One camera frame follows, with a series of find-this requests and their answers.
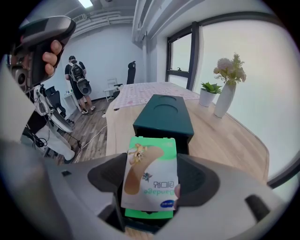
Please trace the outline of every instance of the white pot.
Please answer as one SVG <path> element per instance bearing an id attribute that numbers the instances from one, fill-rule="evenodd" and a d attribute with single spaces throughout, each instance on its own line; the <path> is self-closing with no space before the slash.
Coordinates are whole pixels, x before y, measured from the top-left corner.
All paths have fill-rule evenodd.
<path id="1" fill-rule="evenodd" d="M 199 103 L 202 106 L 209 107 L 212 100 L 214 100 L 215 96 L 216 95 L 214 93 L 210 93 L 210 92 L 207 92 L 207 91 L 201 89 Z"/>
<path id="2" fill-rule="evenodd" d="M 233 101 L 235 88 L 236 88 L 236 84 L 229 86 L 226 83 L 224 85 L 222 92 L 221 92 L 219 98 L 217 99 L 217 103 L 216 103 L 216 107 L 215 107 L 215 111 L 214 111 L 214 114 L 217 117 L 222 118 L 228 111 L 230 104 Z"/>

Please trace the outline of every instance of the white chair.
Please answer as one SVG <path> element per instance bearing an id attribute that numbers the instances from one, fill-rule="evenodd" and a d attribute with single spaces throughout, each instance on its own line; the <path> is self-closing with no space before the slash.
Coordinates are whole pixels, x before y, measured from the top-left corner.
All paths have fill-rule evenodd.
<path id="1" fill-rule="evenodd" d="M 113 98 L 112 94 L 110 94 L 110 91 L 114 92 L 114 91 L 117 90 L 118 87 L 114 86 L 116 84 L 118 84 L 117 78 L 112 78 L 112 79 L 108 79 L 107 80 L 107 86 L 108 86 L 108 88 L 103 91 L 105 93 L 105 97 L 106 97 L 107 102 L 108 102 L 109 99 Z"/>

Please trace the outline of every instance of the green plant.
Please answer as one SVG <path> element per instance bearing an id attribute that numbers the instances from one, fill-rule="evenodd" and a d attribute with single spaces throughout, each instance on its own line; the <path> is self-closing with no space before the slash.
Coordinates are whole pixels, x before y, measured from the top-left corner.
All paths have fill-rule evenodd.
<path id="1" fill-rule="evenodd" d="M 215 78 L 221 79 L 228 85 L 235 85 L 236 83 L 245 82 L 246 74 L 242 68 L 245 62 L 240 60 L 240 56 L 235 53 L 233 59 L 221 58 L 217 62 L 217 67 L 214 69 Z"/>
<path id="2" fill-rule="evenodd" d="M 210 92 L 213 94 L 221 93 L 221 89 L 220 89 L 221 86 L 217 86 L 216 84 L 210 84 L 209 82 L 207 82 L 207 83 L 202 83 L 202 86 L 203 86 L 202 89 L 204 91 L 207 91 L 207 92 Z"/>

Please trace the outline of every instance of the pink flower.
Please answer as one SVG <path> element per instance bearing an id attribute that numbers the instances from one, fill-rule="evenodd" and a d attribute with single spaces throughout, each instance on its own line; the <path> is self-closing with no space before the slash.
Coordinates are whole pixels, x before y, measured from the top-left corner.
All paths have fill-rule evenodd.
<path id="1" fill-rule="evenodd" d="M 214 74 L 218 74 L 220 72 L 219 68 L 215 67 Z"/>
<path id="2" fill-rule="evenodd" d="M 238 68 L 238 69 L 237 69 L 237 72 L 236 72 L 236 76 L 237 76 L 238 78 L 243 78 L 244 75 L 245 75 L 245 72 L 244 72 L 243 68 L 242 68 L 242 67 L 241 67 L 241 68 Z"/>
<path id="3" fill-rule="evenodd" d="M 245 80 L 246 80 L 246 74 L 243 75 L 243 78 L 242 78 L 243 83 L 245 82 Z"/>
<path id="4" fill-rule="evenodd" d="M 219 59 L 217 62 L 217 67 L 220 70 L 228 70 L 230 73 L 233 71 L 233 63 L 228 58 Z"/>

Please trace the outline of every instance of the window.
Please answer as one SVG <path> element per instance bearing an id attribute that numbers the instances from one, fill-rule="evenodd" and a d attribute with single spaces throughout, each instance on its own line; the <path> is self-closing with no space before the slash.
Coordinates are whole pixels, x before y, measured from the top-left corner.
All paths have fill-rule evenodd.
<path id="1" fill-rule="evenodd" d="M 297 47 L 284 28 L 265 21 L 219 22 L 203 26 L 202 31 L 203 59 L 193 91 L 200 93 L 202 82 L 223 86 L 213 74 L 217 61 L 240 55 L 247 79 L 237 85 L 228 113 L 266 144 L 272 178 L 299 151 L 300 131 L 295 131 L 300 129 Z"/>
<path id="2" fill-rule="evenodd" d="M 172 42 L 171 68 L 170 70 L 188 72 L 191 54 L 191 36 L 188 34 Z"/>

